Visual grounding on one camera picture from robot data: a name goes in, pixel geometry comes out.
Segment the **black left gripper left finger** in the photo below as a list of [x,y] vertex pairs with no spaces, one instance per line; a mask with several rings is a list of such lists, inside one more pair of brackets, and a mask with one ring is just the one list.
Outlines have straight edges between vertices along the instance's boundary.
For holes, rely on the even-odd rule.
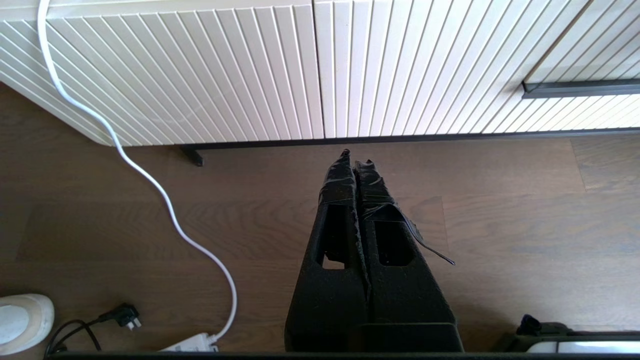
[[368,276],[350,151],[327,169],[285,322],[286,351],[347,351],[368,319]]

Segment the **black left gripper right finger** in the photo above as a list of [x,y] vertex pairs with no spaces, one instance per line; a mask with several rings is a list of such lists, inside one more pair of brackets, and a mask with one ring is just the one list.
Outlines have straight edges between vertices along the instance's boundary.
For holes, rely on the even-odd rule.
[[368,277],[367,319],[350,333],[357,351],[462,351],[457,319],[419,246],[415,224],[374,162],[356,162],[358,217]]

